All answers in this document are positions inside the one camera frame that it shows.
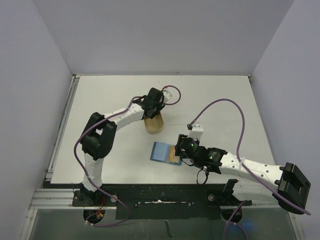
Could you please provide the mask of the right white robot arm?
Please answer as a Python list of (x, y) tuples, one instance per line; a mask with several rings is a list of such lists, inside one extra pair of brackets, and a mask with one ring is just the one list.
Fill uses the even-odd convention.
[(192, 166), (205, 174), (230, 175), (259, 183), (271, 194), (257, 191), (259, 197), (275, 199), (284, 210), (298, 214), (309, 214), (306, 210), (311, 183), (293, 163), (284, 166), (270, 165), (238, 159), (237, 156), (216, 147), (201, 146), (197, 139), (180, 134), (175, 145), (175, 155), (189, 159)]

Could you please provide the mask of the blue leather card holder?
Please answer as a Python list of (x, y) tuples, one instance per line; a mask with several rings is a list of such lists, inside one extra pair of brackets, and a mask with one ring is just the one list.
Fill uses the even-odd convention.
[[(168, 155), (170, 146), (174, 146), (171, 144), (163, 143), (163, 142), (154, 142), (150, 154), (150, 160), (159, 163), (168, 163)], [(170, 164), (175, 166), (180, 166), (182, 164), (182, 160), (180, 158), (180, 164)]]

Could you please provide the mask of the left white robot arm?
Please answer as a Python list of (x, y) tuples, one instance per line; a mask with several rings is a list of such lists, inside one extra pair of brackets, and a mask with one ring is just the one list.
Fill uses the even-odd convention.
[(80, 192), (88, 204), (95, 206), (102, 199), (98, 189), (102, 186), (103, 161), (112, 150), (116, 132), (133, 122), (153, 119), (171, 98), (168, 90), (152, 87), (147, 95), (133, 97), (125, 108), (107, 115), (95, 112), (90, 116), (79, 141), (84, 153)]

